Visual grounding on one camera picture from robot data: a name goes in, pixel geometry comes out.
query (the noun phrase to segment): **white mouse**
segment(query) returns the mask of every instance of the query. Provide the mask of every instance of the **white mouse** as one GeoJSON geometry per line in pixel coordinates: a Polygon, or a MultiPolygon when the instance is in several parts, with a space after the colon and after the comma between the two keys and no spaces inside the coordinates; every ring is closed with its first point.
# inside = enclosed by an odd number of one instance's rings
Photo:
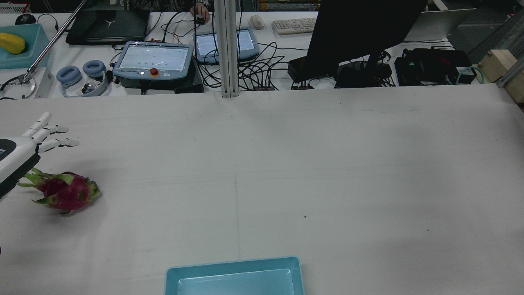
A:
{"type": "Polygon", "coordinates": [[[259,15],[250,17],[249,24],[257,30],[262,30],[266,26],[264,20],[259,15]]]}

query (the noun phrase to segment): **wooden block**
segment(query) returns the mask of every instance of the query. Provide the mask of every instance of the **wooden block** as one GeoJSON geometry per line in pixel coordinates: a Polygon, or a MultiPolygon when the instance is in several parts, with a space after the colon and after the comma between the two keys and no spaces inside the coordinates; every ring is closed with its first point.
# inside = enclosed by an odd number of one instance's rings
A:
{"type": "Polygon", "coordinates": [[[494,82],[511,68],[517,59],[507,49],[492,49],[478,63],[489,82],[494,82]]]}

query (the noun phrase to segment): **laptop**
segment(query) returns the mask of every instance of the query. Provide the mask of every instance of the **laptop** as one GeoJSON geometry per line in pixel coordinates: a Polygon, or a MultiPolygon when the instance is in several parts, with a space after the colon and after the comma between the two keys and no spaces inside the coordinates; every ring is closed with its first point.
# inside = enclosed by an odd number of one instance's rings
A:
{"type": "Polygon", "coordinates": [[[65,41],[71,45],[144,41],[148,22],[148,10],[84,10],[78,13],[65,41]]]}
{"type": "Polygon", "coordinates": [[[443,40],[477,9],[422,12],[405,41],[443,40]]]}

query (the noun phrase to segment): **keyboard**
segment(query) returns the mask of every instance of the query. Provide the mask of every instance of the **keyboard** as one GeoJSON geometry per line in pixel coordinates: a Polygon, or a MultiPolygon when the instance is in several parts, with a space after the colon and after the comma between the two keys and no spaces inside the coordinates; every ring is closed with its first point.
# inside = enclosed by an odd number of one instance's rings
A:
{"type": "Polygon", "coordinates": [[[274,20],[271,24],[279,35],[311,33],[315,28],[316,17],[274,20]]]}

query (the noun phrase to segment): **yellow mango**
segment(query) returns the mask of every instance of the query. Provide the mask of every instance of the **yellow mango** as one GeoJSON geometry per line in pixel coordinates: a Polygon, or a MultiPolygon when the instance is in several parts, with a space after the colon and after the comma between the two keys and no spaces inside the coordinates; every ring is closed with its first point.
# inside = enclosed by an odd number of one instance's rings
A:
{"type": "Polygon", "coordinates": [[[0,47],[12,54],[20,54],[26,48],[25,40],[17,35],[0,33],[0,47]]]}

